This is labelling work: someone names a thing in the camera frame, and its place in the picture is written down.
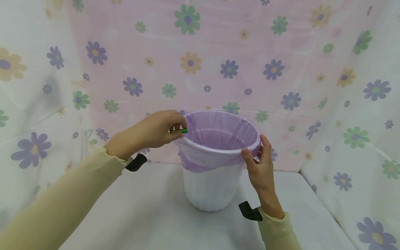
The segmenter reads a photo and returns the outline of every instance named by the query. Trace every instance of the left hand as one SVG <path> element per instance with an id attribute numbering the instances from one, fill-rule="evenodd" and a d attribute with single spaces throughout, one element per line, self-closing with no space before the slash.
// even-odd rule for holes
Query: left hand
<path id="1" fill-rule="evenodd" d="M 155 112 L 134 126 L 117 133 L 104 146 L 108 155 L 115 155 L 122 160 L 143 148 L 159 148 L 173 140 L 183 137 L 180 132 L 169 130 L 187 128 L 185 118 L 176 110 Z"/>

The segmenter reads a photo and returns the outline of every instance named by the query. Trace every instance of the purple flower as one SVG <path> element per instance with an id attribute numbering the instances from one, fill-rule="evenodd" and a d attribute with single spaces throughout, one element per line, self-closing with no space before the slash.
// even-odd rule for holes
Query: purple flower
<path id="1" fill-rule="evenodd" d="M 285 68 L 282 64 L 282 61 L 276 61 L 275 59 L 271 61 L 271 64 L 265 65 L 265 70 L 263 72 L 264 75 L 267 76 L 267 80 L 272 79 L 276 80 L 278 76 L 282 75 L 282 70 Z"/>
<path id="2" fill-rule="evenodd" d="M 244 91 L 244 93 L 245 93 L 247 96 L 251 95 L 252 92 L 253 92 L 253 91 L 252 91 L 251 88 L 247 88 L 247 89 L 245 89 L 245 91 Z"/>
<path id="3" fill-rule="evenodd" d="M 299 102 L 301 101 L 301 97 L 299 97 L 299 93 L 294 94 L 293 92 L 289 92 L 289 95 L 284 95 L 283 101 L 280 103 L 284 105 L 284 109 L 290 108 L 290 110 L 293 110 L 295 107 L 297 108 L 299 106 Z"/>
<path id="4" fill-rule="evenodd" d="M 50 59 L 50 65 L 51 66 L 56 66 L 57 69 L 59 70 L 61 67 L 64 67 L 64 59 L 62 59 L 61 56 L 61 51 L 58 50 L 58 47 L 55 46 L 50 47 L 50 52 L 51 53 L 47 53 L 47 58 Z"/>
<path id="5" fill-rule="evenodd" d="M 382 223 L 377 221 L 374 224 L 369 217 L 364 217 L 364 223 L 357 223 L 358 229 L 363 232 L 358 235 L 358 238 L 362 243 L 370 244 L 369 250 L 398 250 L 392 245 L 397 242 L 396 238 L 384 232 Z"/>
<path id="6" fill-rule="evenodd" d="M 139 83 L 136 78 L 132 78 L 132 80 L 127 77 L 126 81 L 122 82 L 126 87 L 124 88 L 125 91 L 129 91 L 129 94 L 131 96 L 140 96 L 140 94 L 143 93 L 143 90 L 141 89 L 142 84 Z"/>
<path id="7" fill-rule="evenodd" d="M 22 160 L 20 168 L 27 168 L 31 164 L 33 167 L 39 165 L 39 158 L 47 156 L 46 149 L 51 147 L 51 142 L 46 142 L 47 134 L 41 134 L 37 137 L 36 132 L 31 133 L 30 140 L 24 139 L 18 142 L 18 147 L 23 151 L 15 152 L 11 155 L 13 160 Z"/>
<path id="8" fill-rule="evenodd" d="M 386 129 L 388 129 L 388 128 L 392 128 L 392 126 L 393 126 L 394 124 L 393 124 L 393 121 L 392 121 L 392 120 L 388 120 L 388 121 L 385 123 L 385 125 L 386 125 Z"/>
<path id="9" fill-rule="evenodd" d="M 312 136 L 313 136 L 316 132 L 318 132 L 318 129 L 317 129 L 317 128 L 320 127 L 320 126 L 321 126 L 321 123 L 320 123 L 319 121 L 316 121 L 314 125 L 311 125 L 311 126 L 309 127 L 309 130 L 310 130 L 310 131 L 308 131 L 308 132 L 306 133 L 306 136 L 308 136 L 308 140 L 311 140 Z"/>
<path id="10" fill-rule="evenodd" d="M 271 159 L 272 159 L 273 162 L 275 161 L 275 157 L 277 157 L 277 156 L 278 156 L 278 154 L 275 153 L 275 149 L 273 148 L 273 149 L 271 150 Z"/>
<path id="11" fill-rule="evenodd" d="M 350 183 L 351 178 L 346 173 L 341 174 L 337 172 L 333 178 L 335 179 L 335 185 L 340 186 L 340 190 L 344 189 L 345 191 L 348 191 L 349 188 L 353 187 L 353 185 Z"/>
<path id="12" fill-rule="evenodd" d="M 211 87 L 209 85 L 206 85 L 204 87 L 204 91 L 207 92 L 207 93 L 210 92 L 211 91 Z"/>
<path id="13" fill-rule="evenodd" d="M 87 73 L 84 73 L 82 76 L 83 76 L 83 79 L 85 79 L 86 81 L 90 80 L 90 77 Z"/>
<path id="14" fill-rule="evenodd" d="M 107 141 L 109 139 L 108 133 L 104 131 L 104 129 L 98 128 L 96 129 L 97 135 L 100 137 L 101 140 Z"/>
<path id="15" fill-rule="evenodd" d="M 43 93 L 45 93 L 45 94 L 51 94 L 51 92 L 53 91 L 52 87 L 48 84 L 43 85 L 42 90 L 43 90 Z"/>
<path id="16" fill-rule="evenodd" d="M 376 101 L 379 98 L 383 99 L 386 97 L 385 93 L 389 93 L 392 89 L 388 87 L 389 82 L 382 82 L 378 79 L 372 84 L 369 82 L 367 84 L 367 88 L 364 89 L 364 93 L 366 94 L 364 97 L 366 99 L 371 97 L 372 101 Z"/>
<path id="17" fill-rule="evenodd" d="M 227 78 L 229 76 L 229 79 L 232 79 L 233 76 L 237 75 L 238 72 L 238 65 L 235 65 L 236 62 L 235 61 L 230 61 L 230 60 L 226 60 L 225 64 L 221 64 L 221 71 L 220 73 L 224 75 L 224 78 Z"/>
<path id="18" fill-rule="evenodd" d="M 107 61 L 108 59 L 105 55 L 106 49 L 101 48 L 98 42 L 92 43 L 91 41 L 88 41 L 86 50 L 88 51 L 88 58 L 90 58 L 94 64 L 97 64 L 98 62 L 100 65 L 103 65 L 103 60 Z"/>

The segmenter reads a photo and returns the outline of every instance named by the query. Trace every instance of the white fabric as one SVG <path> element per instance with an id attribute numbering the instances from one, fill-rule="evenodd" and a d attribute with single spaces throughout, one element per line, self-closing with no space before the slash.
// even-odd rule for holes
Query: white fabric
<path id="1" fill-rule="evenodd" d="M 100 197 L 61 250 L 263 249 L 257 222 L 238 204 L 259 206 L 243 171 L 232 202 L 218 212 L 193 207 L 183 190 L 181 165 L 147 163 L 122 176 Z M 276 189 L 304 250 L 355 249 L 304 178 L 275 172 Z"/>

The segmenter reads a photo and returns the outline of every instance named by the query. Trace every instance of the finger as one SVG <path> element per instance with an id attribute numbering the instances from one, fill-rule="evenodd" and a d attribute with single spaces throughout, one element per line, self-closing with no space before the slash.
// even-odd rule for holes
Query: finger
<path id="1" fill-rule="evenodd" d="M 268 139 L 262 134 L 260 136 L 262 142 L 262 156 L 260 162 L 270 162 L 271 161 L 271 144 Z"/>

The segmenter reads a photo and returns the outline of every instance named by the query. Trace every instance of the green flower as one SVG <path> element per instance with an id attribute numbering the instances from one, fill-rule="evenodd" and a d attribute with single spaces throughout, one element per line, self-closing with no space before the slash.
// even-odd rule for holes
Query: green flower
<path id="1" fill-rule="evenodd" d="M 324 45 L 324 48 L 322 49 L 322 51 L 325 54 L 329 54 L 329 52 L 332 52 L 332 50 L 333 50 L 333 44 L 326 44 L 326 45 Z"/>
<path id="2" fill-rule="evenodd" d="M 82 13 L 82 9 L 85 7 L 82 0 L 72 0 L 72 6 L 76 9 L 76 12 Z"/>
<path id="3" fill-rule="evenodd" d="M 89 96 L 87 94 L 82 95 L 82 91 L 77 91 L 73 93 L 74 98 L 72 101 L 74 102 L 76 110 L 80 108 L 86 108 L 86 104 L 89 104 L 90 101 L 88 100 Z"/>
<path id="4" fill-rule="evenodd" d="M 383 174 L 385 174 L 388 179 L 398 179 L 400 175 L 400 165 L 395 161 L 385 160 L 385 164 L 382 164 Z"/>
<path id="5" fill-rule="evenodd" d="M 288 25 L 288 21 L 286 21 L 286 17 L 278 16 L 277 19 L 272 21 L 273 26 L 271 30 L 274 31 L 274 35 L 279 34 L 282 35 L 283 32 L 286 31 L 286 26 Z"/>
<path id="6" fill-rule="evenodd" d="M 238 110 L 240 109 L 240 107 L 238 106 L 237 102 L 228 102 L 226 106 L 222 106 L 222 109 L 229 113 L 239 114 Z"/>
<path id="7" fill-rule="evenodd" d="M 268 114 L 266 111 L 260 111 L 256 114 L 256 121 L 257 122 L 264 122 L 268 118 Z"/>
<path id="8" fill-rule="evenodd" d="M 175 17 L 178 19 L 175 21 L 175 27 L 180 28 L 182 35 L 189 32 L 190 35 L 194 34 L 194 30 L 200 29 L 200 24 L 197 22 L 200 20 L 200 14 L 194 12 L 194 6 L 190 5 L 189 8 L 182 4 L 180 6 L 180 12 L 175 11 Z"/>
<path id="9" fill-rule="evenodd" d="M 355 127 L 354 129 L 348 128 L 347 133 L 343 134 L 345 138 L 344 144 L 350 144 L 351 148 L 356 148 L 357 146 L 364 148 L 364 143 L 370 142 L 367 134 L 368 132 L 366 130 L 361 131 L 359 127 Z"/>
<path id="10" fill-rule="evenodd" d="M 117 110 L 119 110 L 120 108 L 118 107 L 118 103 L 114 102 L 114 101 L 106 101 L 104 103 L 104 108 L 106 110 L 108 110 L 110 113 L 114 112 L 116 113 Z"/>
<path id="11" fill-rule="evenodd" d="M 97 144 L 97 140 L 96 140 L 96 139 L 92 139 L 89 143 L 90 143 L 91 145 L 96 145 L 96 144 Z"/>
<path id="12" fill-rule="evenodd" d="M 144 32 L 146 31 L 146 25 L 144 25 L 143 22 L 137 22 L 137 23 L 135 24 L 135 26 L 136 26 L 136 30 L 137 30 L 139 33 L 144 33 Z"/>
<path id="13" fill-rule="evenodd" d="M 3 115 L 4 114 L 4 110 L 0 109 L 0 128 L 4 127 L 6 125 L 6 123 L 4 121 L 8 120 L 8 116 Z"/>
<path id="14" fill-rule="evenodd" d="M 165 95 L 166 98 L 174 98 L 176 96 L 176 88 L 172 84 L 165 84 L 165 86 L 161 87 L 162 94 Z"/>
<path id="15" fill-rule="evenodd" d="M 372 41 L 372 36 L 370 36 L 370 34 L 371 32 L 369 30 L 362 31 L 351 52 L 358 55 L 361 53 L 361 50 L 366 50 L 368 48 L 368 43 Z"/>
<path id="16" fill-rule="evenodd" d="M 323 108 L 325 107 L 325 105 L 326 105 L 327 102 L 328 102 L 328 98 L 326 98 L 326 97 L 325 97 L 324 99 L 321 100 L 320 104 L 318 105 L 318 107 L 320 108 L 320 110 L 323 109 Z"/>

